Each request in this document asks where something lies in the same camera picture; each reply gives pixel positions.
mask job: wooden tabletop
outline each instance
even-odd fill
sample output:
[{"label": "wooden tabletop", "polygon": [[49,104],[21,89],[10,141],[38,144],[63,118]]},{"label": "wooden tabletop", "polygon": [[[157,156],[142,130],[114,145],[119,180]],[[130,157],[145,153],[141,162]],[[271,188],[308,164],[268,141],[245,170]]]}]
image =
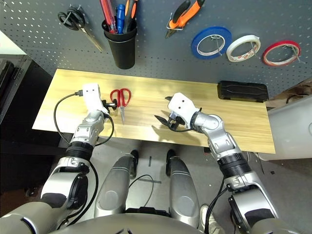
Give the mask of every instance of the wooden tabletop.
[{"label": "wooden tabletop", "polygon": [[[195,131],[175,133],[162,125],[154,115],[168,118],[166,96],[181,92],[202,107],[202,112],[220,116],[243,151],[275,153],[266,106],[264,103],[220,100],[217,85],[201,82],[130,77],[93,72],[57,69],[35,120],[34,129],[56,131],[53,122],[55,104],[64,96],[82,89],[85,83],[98,83],[102,99],[110,101],[113,89],[128,88],[132,92],[125,107],[125,125],[120,112],[111,112],[115,123],[114,137],[207,146],[207,137]],[[57,111],[62,132],[73,133],[87,115],[83,97],[64,100]],[[109,121],[101,136],[111,132]]]}]

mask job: black-handled scissors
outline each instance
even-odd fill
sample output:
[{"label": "black-handled scissors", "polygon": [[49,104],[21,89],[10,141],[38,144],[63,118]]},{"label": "black-handled scissors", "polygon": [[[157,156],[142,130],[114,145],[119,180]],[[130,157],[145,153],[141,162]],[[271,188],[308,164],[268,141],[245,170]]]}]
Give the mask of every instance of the black-handled scissors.
[{"label": "black-handled scissors", "polygon": [[86,20],[83,16],[83,14],[79,11],[79,8],[76,9],[74,7],[70,7],[67,10],[67,14],[64,12],[58,13],[58,19],[65,27],[69,28],[70,30],[78,31],[81,30],[87,38],[94,44],[94,46],[100,50],[103,51],[100,44],[95,40],[93,36],[91,36],[85,29]]}]

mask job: robotic hand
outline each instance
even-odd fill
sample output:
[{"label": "robotic hand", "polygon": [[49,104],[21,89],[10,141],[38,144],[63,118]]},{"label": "robotic hand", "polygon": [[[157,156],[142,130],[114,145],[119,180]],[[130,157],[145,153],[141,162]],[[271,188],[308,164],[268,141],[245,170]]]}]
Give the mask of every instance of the robotic hand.
[{"label": "robotic hand", "polygon": [[[233,192],[229,203],[238,228],[245,233],[284,229],[286,225],[278,219],[263,184],[256,172],[251,170],[231,134],[225,131],[222,119],[202,113],[182,93],[166,99],[170,101],[169,120],[155,117],[173,131],[195,130],[207,136],[212,156],[224,175],[224,183],[228,191]],[[177,130],[180,124],[185,125],[186,130]]]},{"label": "robotic hand", "polygon": [[86,203],[86,175],[92,151],[106,119],[110,118],[108,107],[114,109],[116,104],[101,101],[96,83],[85,84],[82,93],[89,114],[76,128],[66,157],[59,160],[44,184],[40,202],[26,203],[0,218],[2,234],[49,233],[56,230],[73,210],[83,208]]}]

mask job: gray floor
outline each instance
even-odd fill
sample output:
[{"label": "gray floor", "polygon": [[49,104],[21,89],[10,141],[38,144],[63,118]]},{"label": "gray floor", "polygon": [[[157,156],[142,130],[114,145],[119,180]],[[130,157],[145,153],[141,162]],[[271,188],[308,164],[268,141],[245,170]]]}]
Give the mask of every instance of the gray floor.
[{"label": "gray floor", "polygon": [[[202,147],[112,138],[107,144],[96,147],[91,159],[98,172],[99,188],[115,161],[132,149],[138,149],[140,160],[137,176],[150,174],[154,180],[161,181],[155,184],[147,206],[168,210],[170,179],[165,175],[165,159],[167,151],[171,148],[176,150],[188,166],[195,183],[199,204],[210,203],[217,193],[222,174],[212,157],[204,155]],[[255,156],[250,157],[250,165],[257,171],[266,186],[280,217],[302,233],[311,233],[312,159],[263,161],[265,175],[262,174],[259,161]],[[90,199],[95,179],[92,172],[88,177]],[[146,191],[150,189],[150,182],[137,181],[129,191],[127,207],[143,206],[149,196],[149,192]],[[214,215],[226,233],[234,233],[229,215],[230,206],[227,201],[229,196],[230,193],[226,193],[218,200]],[[94,204],[80,221],[93,218],[93,213]]]}]

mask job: pliers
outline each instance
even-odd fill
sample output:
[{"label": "pliers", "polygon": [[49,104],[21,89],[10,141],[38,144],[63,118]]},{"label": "pliers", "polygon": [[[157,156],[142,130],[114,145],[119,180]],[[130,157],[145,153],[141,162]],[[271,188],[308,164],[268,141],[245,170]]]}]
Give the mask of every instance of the pliers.
[{"label": "pliers", "polygon": [[205,0],[196,0],[193,6],[188,9],[191,5],[191,0],[185,0],[175,11],[173,18],[171,13],[167,24],[168,31],[165,38],[170,37],[178,30],[182,30],[187,21],[189,21],[190,18],[192,18],[200,10],[204,2]]}]

